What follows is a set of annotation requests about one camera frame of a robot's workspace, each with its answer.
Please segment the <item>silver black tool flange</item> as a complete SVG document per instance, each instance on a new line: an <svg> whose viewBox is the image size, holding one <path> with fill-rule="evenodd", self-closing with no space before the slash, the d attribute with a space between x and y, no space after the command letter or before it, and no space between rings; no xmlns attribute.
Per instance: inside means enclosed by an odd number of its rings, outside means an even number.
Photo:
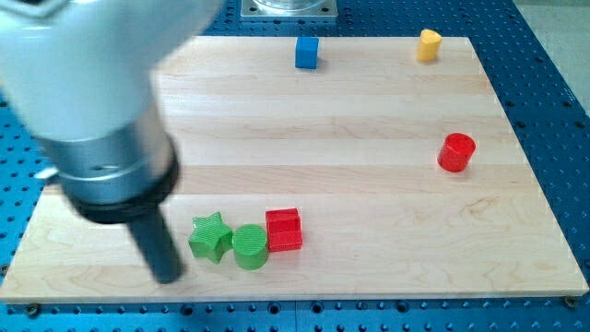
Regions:
<svg viewBox="0 0 590 332"><path fill-rule="evenodd" d="M100 137L40 143L67 199L98 223L155 212L179 177L176 148L155 105Z"/></svg>

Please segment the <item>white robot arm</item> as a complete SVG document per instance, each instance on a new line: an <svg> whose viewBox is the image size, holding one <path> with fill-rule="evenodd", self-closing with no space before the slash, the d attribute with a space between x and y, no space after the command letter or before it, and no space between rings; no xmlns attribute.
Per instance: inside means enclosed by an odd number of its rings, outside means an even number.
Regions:
<svg viewBox="0 0 590 332"><path fill-rule="evenodd" d="M151 74L221 8L216 0L1 5L1 78L19 121L76 211L124 224L161 283L183 273L159 209L180 163Z"/></svg>

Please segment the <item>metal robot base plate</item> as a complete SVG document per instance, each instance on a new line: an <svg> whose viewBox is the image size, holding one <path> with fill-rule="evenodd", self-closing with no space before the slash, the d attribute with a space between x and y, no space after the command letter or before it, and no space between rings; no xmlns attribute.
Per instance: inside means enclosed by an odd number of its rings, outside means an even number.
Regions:
<svg viewBox="0 0 590 332"><path fill-rule="evenodd" d="M241 0L242 18L335 18L337 0Z"/></svg>

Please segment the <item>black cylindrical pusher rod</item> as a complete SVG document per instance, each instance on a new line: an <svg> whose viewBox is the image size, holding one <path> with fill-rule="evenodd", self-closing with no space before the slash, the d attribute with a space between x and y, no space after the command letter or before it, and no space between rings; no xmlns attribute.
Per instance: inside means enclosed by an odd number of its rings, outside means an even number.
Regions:
<svg viewBox="0 0 590 332"><path fill-rule="evenodd" d="M169 284L183 274L183 262L158 207L126 222L154 279Z"/></svg>

